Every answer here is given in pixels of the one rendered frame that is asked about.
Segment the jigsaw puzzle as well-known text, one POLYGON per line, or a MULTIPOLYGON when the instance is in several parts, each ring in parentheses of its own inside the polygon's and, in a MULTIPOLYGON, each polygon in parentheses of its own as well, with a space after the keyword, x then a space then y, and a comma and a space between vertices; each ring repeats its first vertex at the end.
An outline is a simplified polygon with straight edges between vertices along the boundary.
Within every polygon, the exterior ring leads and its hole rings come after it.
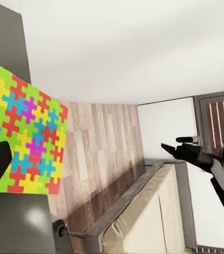
POLYGON ((0 193, 58 194, 67 110, 0 66, 0 142, 12 154, 0 193))

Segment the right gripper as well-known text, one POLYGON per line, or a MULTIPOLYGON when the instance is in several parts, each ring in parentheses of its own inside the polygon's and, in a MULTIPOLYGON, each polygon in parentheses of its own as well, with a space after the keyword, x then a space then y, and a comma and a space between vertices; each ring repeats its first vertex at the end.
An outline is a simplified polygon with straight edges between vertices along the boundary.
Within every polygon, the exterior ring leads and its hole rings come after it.
POLYGON ((202 167, 207 160, 207 154, 203 151, 203 147, 200 145, 193 146, 189 143, 183 143, 183 145, 177 145, 176 148, 163 143, 160 145, 175 158, 183 157, 183 160, 198 167, 202 167))

